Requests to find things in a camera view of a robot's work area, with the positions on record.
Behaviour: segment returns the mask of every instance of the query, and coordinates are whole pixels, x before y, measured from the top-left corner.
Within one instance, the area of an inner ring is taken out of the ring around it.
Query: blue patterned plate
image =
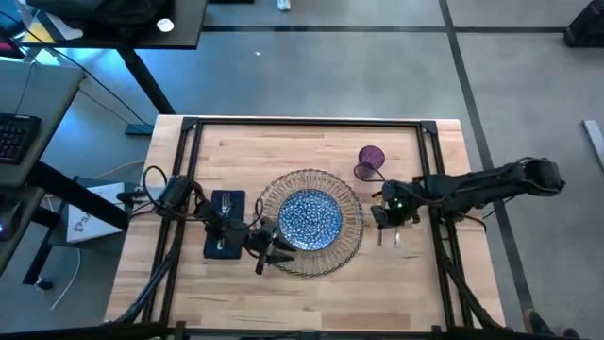
[[[340,234],[342,211],[330,194],[305,189],[285,199],[278,221],[281,233],[292,246],[319,250],[331,245]]]

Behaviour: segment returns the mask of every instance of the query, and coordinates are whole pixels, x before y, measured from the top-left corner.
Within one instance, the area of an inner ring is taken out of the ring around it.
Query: purple cup
[[[369,179],[386,161],[384,152],[377,146],[368,145],[359,151],[359,164],[355,168],[356,175],[362,179]]]

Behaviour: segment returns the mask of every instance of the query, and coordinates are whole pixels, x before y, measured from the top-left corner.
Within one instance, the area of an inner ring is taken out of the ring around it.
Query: black floor stripe
[[[564,33],[566,27],[455,27],[458,33]]]
[[[415,25],[207,25],[204,32],[415,32],[445,33],[443,26]]]
[[[463,99],[465,100],[470,123],[472,124],[472,129],[474,131],[474,137],[478,145],[480,160],[485,169],[493,169],[493,159],[491,157],[491,152],[489,151],[489,145],[484,134],[480,116],[478,115],[478,108],[470,86],[470,79],[468,78],[463,63],[463,57],[461,56],[460,43],[455,32],[456,28],[453,26],[453,19],[446,0],[439,0],[439,4],[441,6],[441,12],[443,13],[443,19],[445,20],[445,26],[447,28],[446,34],[449,38],[449,44],[451,45],[451,53],[453,54],[455,68],[457,69],[458,77],[460,79],[461,92],[463,93]],[[529,285],[527,284],[527,278],[525,277],[520,254],[518,253],[518,246],[513,238],[510,218],[501,201],[494,204],[494,209],[499,223],[503,245],[512,270],[512,278],[516,288],[516,294],[520,301],[520,308],[524,311],[533,307],[532,296],[530,295]]]
[[[479,27],[460,26],[458,33],[563,33],[566,27]],[[410,32],[446,33],[446,26],[435,25],[205,25],[204,32]]]

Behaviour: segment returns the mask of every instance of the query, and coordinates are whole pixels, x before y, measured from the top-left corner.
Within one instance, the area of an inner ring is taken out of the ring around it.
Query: keyboard
[[[0,113],[0,163],[19,164],[39,127],[38,117]]]

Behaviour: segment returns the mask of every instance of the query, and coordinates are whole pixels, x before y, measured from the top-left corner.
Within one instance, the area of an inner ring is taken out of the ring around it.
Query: silver fork
[[[223,218],[228,217],[228,212],[230,211],[230,194],[229,193],[225,193],[223,194],[223,202],[221,205],[221,212],[223,213]],[[218,250],[222,250],[225,247],[225,239],[221,238],[220,240],[218,240],[218,243],[216,244],[216,248]]]

